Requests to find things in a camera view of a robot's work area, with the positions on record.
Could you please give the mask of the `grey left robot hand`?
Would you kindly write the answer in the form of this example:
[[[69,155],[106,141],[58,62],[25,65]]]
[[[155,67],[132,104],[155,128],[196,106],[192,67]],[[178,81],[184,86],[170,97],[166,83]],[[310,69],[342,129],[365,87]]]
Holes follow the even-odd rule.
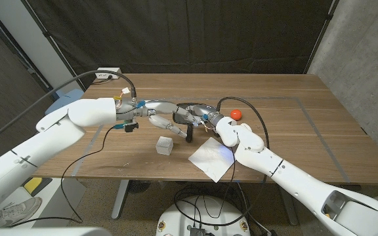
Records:
[[[187,133],[183,132],[180,128],[173,125],[172,122],[159,116],[158,114],[178,114],[183,116],[185,123],[189,123],[194,126],[198,126],[200,123],[199,118],[195,118],[188,110],[181,108],[172,102],[150,100],[145,103],[144,107],[148,109],[148,116],[151,124],[158,128],[170,130],[183,138],[187,137]]]

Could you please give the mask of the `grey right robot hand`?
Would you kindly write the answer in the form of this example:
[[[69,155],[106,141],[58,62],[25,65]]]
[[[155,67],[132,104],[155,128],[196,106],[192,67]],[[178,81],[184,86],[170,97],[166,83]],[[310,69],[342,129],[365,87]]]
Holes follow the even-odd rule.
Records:
[[[217,108],[206,104],[190,104],[186,111],[192,114],[199,125],[216,127],[217,123],[224,117]]]

